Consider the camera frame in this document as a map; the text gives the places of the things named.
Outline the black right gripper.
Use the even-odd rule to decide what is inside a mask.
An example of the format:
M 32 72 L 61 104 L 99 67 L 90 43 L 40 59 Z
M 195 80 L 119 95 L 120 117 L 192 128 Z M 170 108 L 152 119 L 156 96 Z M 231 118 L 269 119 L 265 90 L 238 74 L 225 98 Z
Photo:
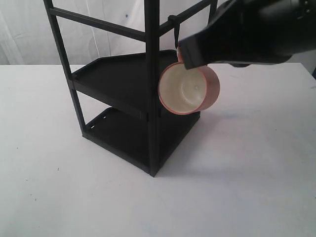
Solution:
M 228 0 L 181 40 L 186 69 L 215 62 L 276 64 L 316 48 L 314 0 Z

